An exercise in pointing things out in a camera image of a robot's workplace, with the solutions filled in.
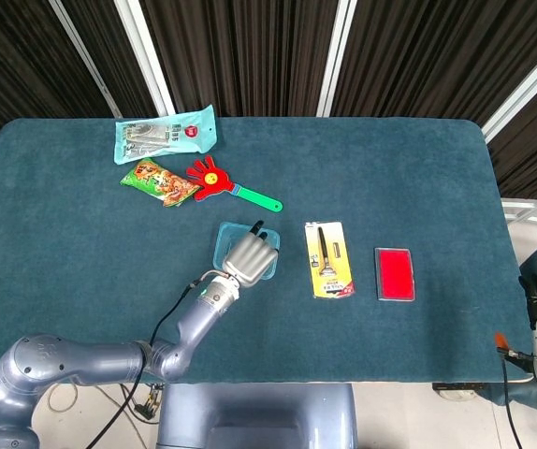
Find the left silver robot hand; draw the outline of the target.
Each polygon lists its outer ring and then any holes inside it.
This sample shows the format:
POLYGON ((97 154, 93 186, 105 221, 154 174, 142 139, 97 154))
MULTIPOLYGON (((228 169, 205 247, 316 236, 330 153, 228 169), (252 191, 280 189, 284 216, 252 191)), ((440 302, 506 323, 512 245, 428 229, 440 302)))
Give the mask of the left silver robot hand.
POLYGON ((257 221, 226 255, 222 270, 244 288, 254 286, 278 258, 278 250, 261 232, 263 221, 257 221))

